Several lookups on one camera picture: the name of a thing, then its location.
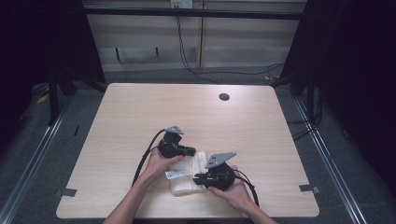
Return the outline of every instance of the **small round object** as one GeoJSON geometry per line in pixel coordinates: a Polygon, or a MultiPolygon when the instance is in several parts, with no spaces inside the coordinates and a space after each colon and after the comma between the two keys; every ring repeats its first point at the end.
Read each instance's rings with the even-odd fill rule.
{"type": "Polygon", "coordinates": [[[230,95],[227,94],[227,93],[222,93],[222,94],[219,95],[219,98],[222,101],[228,101],[228,100],[230,100],[230,95]]]}

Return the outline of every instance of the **white cloth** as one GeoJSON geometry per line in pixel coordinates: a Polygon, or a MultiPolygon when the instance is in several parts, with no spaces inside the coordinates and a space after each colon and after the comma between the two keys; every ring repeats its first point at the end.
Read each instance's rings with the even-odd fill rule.
{"type": "Polygon", "coordinates": [[[195,174],[206,173],[206,153],[196,152],[193,157],[185,157],[169,167],[171,172],[182,172],[189,175],[182,175],[170,179],[172,193],[176,196],[205,191],[205,186],[196,185],[192,180],[195,174]]]}

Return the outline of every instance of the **person's left hand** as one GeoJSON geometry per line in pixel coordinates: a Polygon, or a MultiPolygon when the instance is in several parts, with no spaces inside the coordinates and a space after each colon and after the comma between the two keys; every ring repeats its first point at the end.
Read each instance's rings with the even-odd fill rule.
{"type": "Polygon", "coordinates": [[[154,148],[151,150],[148,164],[146,166],[145,171],[142,175],[148,175],[151,181],[155,180],[159,175],[165,173],[168,170],[169,166],[183,160],[183,156],[176,156],[174,158],[165,158],[161,155],[160,150],[158,148],[154,148]]]}

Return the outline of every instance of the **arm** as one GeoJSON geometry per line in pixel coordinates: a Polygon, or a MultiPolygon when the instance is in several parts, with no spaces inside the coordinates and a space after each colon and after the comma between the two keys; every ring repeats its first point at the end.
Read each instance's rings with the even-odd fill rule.
{"type": "Polygon", "coordinates": [[[161,155],[158,148],[152,149],[145,171],[137,178],[134,185],[104,223],[132,223],[150,184],[159,175],[162,175],[171,164],[181,160],[183,160],[183,156],[166,159],[161,155]]]}
{"type": "Polygon", "coordinates": [[[233,185],[226,191],[214,187],[209,187],[209,191],[227,201],[233,208],[246,214],[256,224],[276,224],[251,200],[245,183],[240,179],[235,179],[233,185]]]}

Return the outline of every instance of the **gray carpet floor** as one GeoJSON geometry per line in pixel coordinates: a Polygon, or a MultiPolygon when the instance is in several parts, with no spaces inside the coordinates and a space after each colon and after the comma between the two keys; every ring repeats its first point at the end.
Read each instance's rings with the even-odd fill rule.
{"type": "MultiPolygon", "coordinates": [[[[266,85],[267,74],[242,75],[241,73],[265,72],[266,68],[211,68],[194,71],[211,72],[200,75],[221,84],[266,85]]],[[[273,70],[271,77],[278,75],[273,70]]],[[[199,78],[186,69],[152,70],[143,72],[107,73],[108,83],[202,83],[215,84],[199,78]]],[[[76,82],[77,94],[73,97],[64,120],[56,133],[31,186],[24,196],[13,223],[101,223],[102,219],[65,220],[56,217],[55,211],[61,200],[54,196],[56,189],[65,188],[79,152],[92,125],[103,94],[92,90],[83,83],[76,82]]],[[[286,120],[301,120],[290,86],[276,88],[286,120]]],[[[8,154],[0,160],[0,199],[4,203],[18,181],[35,148],[44,135],[50,117],[49,102],[41,105],[32,100],[24,119],[20,134],[9,146],[8,154]]],[[[323,104],[323,116],[318,129],[332,153],[341,174],[352,194],[358,201],[367,223],[396,223],[396,200],[387,187],[362,158],[353,140],[344,136],[344,129],[332,111],[323,104]]],[[[291,134],[304,130],[302,123],[290,124],[291,134]]],[[[316,199],[320,209],[317,217],[276,218],[279,223],[353,223],[326,167],[318,154],[315,144],[309,137],[295,141],[310,183],[320,188],[316,199]]],[[[248,220],[136,220],[135,223],[249,223],[248,220]]]]}

